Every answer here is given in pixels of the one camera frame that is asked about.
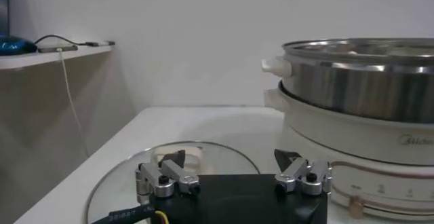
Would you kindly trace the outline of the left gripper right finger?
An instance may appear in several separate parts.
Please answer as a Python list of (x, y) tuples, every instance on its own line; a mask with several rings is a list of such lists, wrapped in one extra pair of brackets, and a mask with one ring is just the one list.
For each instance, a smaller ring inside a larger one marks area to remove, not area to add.
[(281, 172), (275, 182), (286, 193), (297, 189), (305, 195), (331, 194), (332, 166), (323, 160), (307, 160), (297, 152), (274, 150), (275, 160)]

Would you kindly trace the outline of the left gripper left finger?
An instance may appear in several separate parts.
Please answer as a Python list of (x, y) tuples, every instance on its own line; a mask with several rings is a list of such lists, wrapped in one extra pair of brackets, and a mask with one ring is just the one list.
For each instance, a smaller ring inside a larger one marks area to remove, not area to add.
[(156, 162), (139, 163), (135, 170), (136, 199), (145, 204), (152, 197), (168, 199), (180, 193), (193, 195), (200, 187), (199, 176), (184, 169), (186, 150), (167, 153)]

